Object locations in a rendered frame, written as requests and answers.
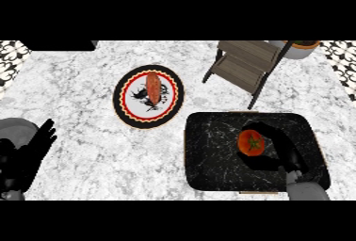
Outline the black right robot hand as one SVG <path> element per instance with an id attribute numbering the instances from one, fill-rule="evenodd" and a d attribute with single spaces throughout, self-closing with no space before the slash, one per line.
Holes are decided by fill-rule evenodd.
<path id="1" fill-rule="evenodd" d="M 286 172 L 305 173 L 308 171 L 297 146 L 280 129 L 258 121 L 245 125 L 242 130 L 252 130 L 272 140 L 277 155 L 277 158 L 270 158 L 266 155 L 246 155 L 239 151 L 236 155 L 252 170 L 277 171 L 279 168 L 283 168 Z"/>

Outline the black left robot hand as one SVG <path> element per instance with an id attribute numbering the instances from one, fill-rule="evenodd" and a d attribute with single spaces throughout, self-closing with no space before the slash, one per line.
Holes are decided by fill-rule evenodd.
<path id="1" fill-rule="evenodd" d="M 0 139 L 0 193 L 28 191 L 43 158 L 57 139 L 53 125 L 51 119 L 41 126 L 35 125 L 35 135 L 19 149 L 13 147 L 6 138 Z"/>

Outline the red tomato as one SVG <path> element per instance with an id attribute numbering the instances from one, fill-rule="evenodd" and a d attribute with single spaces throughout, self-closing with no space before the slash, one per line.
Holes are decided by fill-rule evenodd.
<path id="1" fill-rule="evenodd" d="M 238 149 L 246 156 L 258 156 L 264 152 L 264 138 L 254 130 L 243 130 L 238 136 Z"/>

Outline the black marble tray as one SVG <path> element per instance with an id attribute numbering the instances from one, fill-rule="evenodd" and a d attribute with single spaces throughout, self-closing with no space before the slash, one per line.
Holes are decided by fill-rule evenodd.
<path id="1" fill-rule="evenodd" d="M 245 125 L 264 122 L 280 129 L 294 141 L 308 172 L 303 182 L 331 186 L 320 147 L 307 119 L 294 113 L 198 112 L 184 127 L 184 175 L 201 191 L 283 192 L 283 170 L 254 170 L 238 156 L 238 135 Z"/>

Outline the wooden tiered basket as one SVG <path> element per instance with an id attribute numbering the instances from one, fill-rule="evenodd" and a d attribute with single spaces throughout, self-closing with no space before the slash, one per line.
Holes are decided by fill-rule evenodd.
<path id="1" fill-rule="evenodd" d="M 220 40 L 214 63 L 204 75 L 205 83 L 217 74 L 229 83 L 251 94 L 252 108 L 273 69 L 294 42 L 276 47 L 261 40 Z"/>

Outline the round patterned plate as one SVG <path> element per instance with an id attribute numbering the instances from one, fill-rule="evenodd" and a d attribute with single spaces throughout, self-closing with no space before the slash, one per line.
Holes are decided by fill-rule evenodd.
<path id="1" fill-rule="evenodd" d="M 146 77 L 153 72 L 159 82 L 159 100 L 152 103 Z M 119 79 L 112 93 L 112 107 L 121 121 L 134 128 L 150 129 L 171 120 L 178 113 L 184 97 L 177 74 L 161 65 L 134 68 Z"/>

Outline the grey pot with orange rim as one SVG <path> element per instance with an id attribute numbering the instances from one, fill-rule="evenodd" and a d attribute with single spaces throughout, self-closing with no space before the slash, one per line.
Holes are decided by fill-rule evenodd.
<path id="1" fill-rule="evenodd" d="M 283 48 L 283 45 L 286 44 L 285 40 L 270 40 L 269 44 L 276 46 L 279 49 Z M 286 51 L 285 58 L 288 59 L 304 59 L 305 57 L 310 56 L 311 52 L 314 49 L 319 47 L 320 42 L 316 41 L 313 45 L 300 45 L 300 44 L 292 44 L 289 50 Z"/>

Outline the orange sweet potato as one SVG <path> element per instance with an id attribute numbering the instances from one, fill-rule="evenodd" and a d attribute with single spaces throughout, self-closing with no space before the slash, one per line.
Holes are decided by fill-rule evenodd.
<path id="1" fill-rule="evenodd" d="M 158 75 L 153 72 L 149 72 L 146 76 L 146 91 L 152 104 L 156 104 L 161 94 L 161 81 Z"/>

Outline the black appliance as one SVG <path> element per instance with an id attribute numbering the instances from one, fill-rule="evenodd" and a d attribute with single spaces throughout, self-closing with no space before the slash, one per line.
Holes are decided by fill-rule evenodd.
<path id="1" fill-rule="evenodd" d="M 22 40 L 32 51 L 93 51 L 96 40 Z"/>

